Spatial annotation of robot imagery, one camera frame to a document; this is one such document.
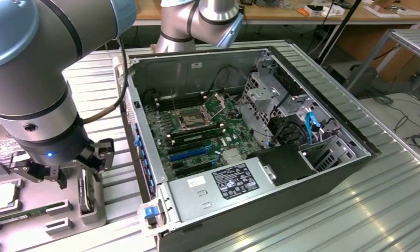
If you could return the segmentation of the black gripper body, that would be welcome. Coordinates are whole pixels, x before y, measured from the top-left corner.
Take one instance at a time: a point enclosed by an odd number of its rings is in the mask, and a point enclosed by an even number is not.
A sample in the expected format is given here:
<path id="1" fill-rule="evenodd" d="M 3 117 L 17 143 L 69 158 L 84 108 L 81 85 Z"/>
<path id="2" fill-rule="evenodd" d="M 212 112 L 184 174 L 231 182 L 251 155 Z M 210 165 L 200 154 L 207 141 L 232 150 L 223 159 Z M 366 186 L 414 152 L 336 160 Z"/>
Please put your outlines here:
<path id="1" fill-rule="evenodd" d="M 95 168 L 95 149 L 80 117 L 76 117 L 72 125 L 59 136 L 43 141 L 20 140 L 19 144 L 31 156 L 25 177 L 33 181 L 43 181 L 45 176 L 51 175 L 52 167 L 64 165 L 72 160 Z"/>

